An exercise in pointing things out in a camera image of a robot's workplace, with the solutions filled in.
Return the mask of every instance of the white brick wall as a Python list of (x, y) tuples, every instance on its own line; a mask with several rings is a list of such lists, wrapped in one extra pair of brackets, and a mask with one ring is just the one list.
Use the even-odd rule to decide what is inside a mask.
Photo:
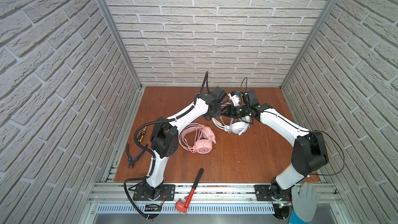
[(135, 84), (95, 0), (0, 5), (0, 223), (77, 223)]
[[(245, 75), (249, 85), (275, 87), (288, 67), (263, 66), (292, 62), (326, 0), (107, 3), (144, 85), (200, 85), (208, 69), (214, 85), (238, 85)], [(256, 70), (242, 73), (242, 63)]]
[[(332, 180), (355, 223), (398, 222), (398, 1), (339, 0), (283, 93), (344, 148)], [(327, 138), (330, 166), (341, 156)]]

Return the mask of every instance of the black mounting plate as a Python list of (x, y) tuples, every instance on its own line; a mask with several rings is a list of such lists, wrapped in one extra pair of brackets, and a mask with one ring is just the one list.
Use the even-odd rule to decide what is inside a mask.
[[(278, 201), (272, 199), (269, 196), (269, 184), (260, 184), (260, 185), (255, 185), (254, 190), (256, 191), (256, 198), (257, 201), (259, 202), (265, 202), (265, 201), (273, 201), (274, 203), (277, 203)], [(283, 197), (281, 201), (288, 201), (287, 197)]]
[[(160, 190), (164, 192), (166, 201), (174, 201), (176, 185), (175, 184), (163, 184)], [(149, 195), (145, 192), (142, 184), (135, 187), (135, 193), (132, 197), (134, 201), (148, 201)], [(162, 201), (161, 195), (155, 201)]]

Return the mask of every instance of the headphone ear cup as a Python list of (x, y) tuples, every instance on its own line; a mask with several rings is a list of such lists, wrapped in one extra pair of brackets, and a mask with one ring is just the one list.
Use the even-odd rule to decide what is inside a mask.
[(194, 150), (199, 154), (209, 153), (213, 149), (213, 142), (208, 139), (198, 140), (195, 144)]
[(214, 135), (214, 132), (211, 130), (210, 127), (203, 127), (202, 135), (203, 135), (203, 137), (205, 137), (206, 139), (212, 139), (212, 140), (214, 140), (214, 142), (215, 142), (215, 140), (216, 140), (216, 136)]

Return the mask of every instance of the pink headphones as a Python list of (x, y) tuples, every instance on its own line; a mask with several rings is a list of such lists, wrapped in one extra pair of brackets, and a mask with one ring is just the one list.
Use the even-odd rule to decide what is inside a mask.
[[(196, 131), (195, 143), (193, 146), (190, 146), (188, 145), (185, 135), (194, 131)], [(209, 153), (212, 150), (213, 142), (216, 143), (216, 137), (210, 127), (198, 123), (190, 123), (179, 134), (178, 141), (180, 142), (182, 148), (187, 151), (190, 151), (192, 153), (197, 152), (199, 154), (205, 154)]]

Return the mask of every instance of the gray glove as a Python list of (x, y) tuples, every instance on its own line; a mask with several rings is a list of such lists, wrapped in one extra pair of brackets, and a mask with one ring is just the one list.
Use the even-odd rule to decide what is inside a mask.
[(314, 218), (316, 204), (321, 198), (316, 188), (312, 188), (311, 183), (303, 183), (299, 189), (297, 186), (292, 188), (292, 205), (296, 215), (304, 222), (310, 222)]

